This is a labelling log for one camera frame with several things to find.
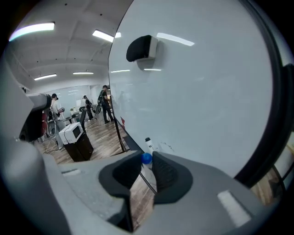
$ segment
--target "fluorescent light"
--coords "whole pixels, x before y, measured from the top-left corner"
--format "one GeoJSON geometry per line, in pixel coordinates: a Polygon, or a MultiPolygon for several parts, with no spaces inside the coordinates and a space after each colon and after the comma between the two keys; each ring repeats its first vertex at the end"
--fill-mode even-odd
{"type": "Polygon", "coordinates": [[[92,35],[95,37],[99,37],[101,39],[104,39],[106,41],[113,42],[113,36],[110,36],[106,33],[100,32],[98,30],[95,30],[95,32],[92,35]]]}
{"type": "Polygon", "coordinates": [[[45,31],[45,30],[53,30],[54,23],[43,23],[43,24],[34,24],[24,28],[21,28],[17,31],[14,31],[13,34],[10,36],[9,41],[14,40],[17,37],[20,37],[25,34],[38,32],[38,31],[45,31]]]}
{"type": "Polygon", "coordinates": [[[120,38],[121,37],[121,34],[120,33],[116,33],[115,34],[115,38],[120,38]]]}
{"type": "Polygon", "coordinates": [[[74,72],[73,74],[93,74],[93,72],[74,72]]]}
{"type": "Polygon", "coordinates": [[[145,71],[161,71],[161,69],[157,69],[157,68],[145,68],[145,71]]]}
{"type": "Polygon", "coordinates": [[[174,42],[179,42],[179,43],[182,43],[182,44],[187,45],[187,46],[193,46],[195,44],[193,42],[190,42],[190,41],[187,41],[187,40],[184,40],[184,39],[181,39],[179,37],[169,35],[169,34],[158,33],[156,37],[171,40],[171,41],[174,41],[174,42]]]}
{"type": "Polygon", "coordinates": [[[111,71],[111,73],[119,73],[119,72],[127,72],[127,71],[129,71],[129,69],[127,69],[127,70],[117,70],[117,71],[111,71]]]}
{"type": "Polygon", "coordinates": [[[44,79],[44,78],[51,78],[51,77],[56,77],[56,73],[55,74],[46,75],[46,76],[43,76],[43,77],[35,78],[35,81],[40,80],[40,79],[44,79]]]}

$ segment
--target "microwave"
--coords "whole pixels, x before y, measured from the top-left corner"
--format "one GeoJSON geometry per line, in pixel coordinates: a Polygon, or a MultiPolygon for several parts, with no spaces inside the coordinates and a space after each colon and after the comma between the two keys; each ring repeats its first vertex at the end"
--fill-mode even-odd
{"type": "Polygon", "coordinates": [[[69,124],[59,132],[64,145],[73,144],[78,141],[83,133],[81,123],[69,124]]]}

